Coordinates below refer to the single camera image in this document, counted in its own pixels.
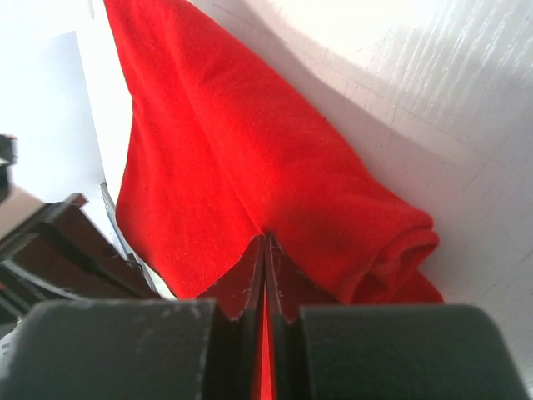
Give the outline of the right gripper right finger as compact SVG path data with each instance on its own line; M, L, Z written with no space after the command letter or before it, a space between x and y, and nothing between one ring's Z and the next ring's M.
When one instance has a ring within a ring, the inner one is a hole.
M348 306L265 245L275 399L525 399L500 330L465 304Z

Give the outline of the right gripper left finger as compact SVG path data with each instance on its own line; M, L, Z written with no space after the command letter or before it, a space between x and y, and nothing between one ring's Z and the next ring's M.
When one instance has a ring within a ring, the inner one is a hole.
M258 399L265 239L192 300L37 305L1 362L4 399Z

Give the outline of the red t-shirt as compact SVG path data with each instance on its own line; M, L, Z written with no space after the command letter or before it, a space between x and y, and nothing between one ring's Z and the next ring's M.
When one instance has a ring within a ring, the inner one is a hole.
M117 223L178 298L271 234L345 304L441 303L420 271L431 217L381 185L345 138L187 1L108 1L132 127Z

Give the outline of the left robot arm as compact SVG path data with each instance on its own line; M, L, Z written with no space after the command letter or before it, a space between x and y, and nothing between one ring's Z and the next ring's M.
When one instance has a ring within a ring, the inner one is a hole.
M1 137L1 334L38 303L67 299L155 299L132 255L121 253L82 210L73 193L44 202L12 185L12 137Z

